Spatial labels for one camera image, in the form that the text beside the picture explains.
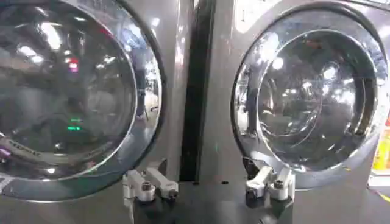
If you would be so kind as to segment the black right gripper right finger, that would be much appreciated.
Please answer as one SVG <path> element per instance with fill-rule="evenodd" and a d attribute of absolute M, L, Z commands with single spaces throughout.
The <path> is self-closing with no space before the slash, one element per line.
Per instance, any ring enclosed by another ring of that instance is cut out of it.
<path fill-rule="evenodd" d="M 243 158 L 247 173 L 245 182 L 246 198 L 251 201 L 265 200 L 293 203 L 296 191 L 296 176 L 289 168 L 276 171 L 264 161 Z"/>

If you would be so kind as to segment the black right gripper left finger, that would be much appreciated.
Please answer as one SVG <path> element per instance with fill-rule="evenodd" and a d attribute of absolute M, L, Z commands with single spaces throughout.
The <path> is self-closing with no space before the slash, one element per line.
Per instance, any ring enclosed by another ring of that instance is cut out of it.
<path fill-rule="evenodd" d="M 130 206 L 134 199 L 150 203 L 158 195 L 172 201 L 179 194 L 179 184 L 166 177 L 167 159 L 150 162 L 142 172 L 136 169 L 127 171 L 122 176 L 124 206 Z"/>

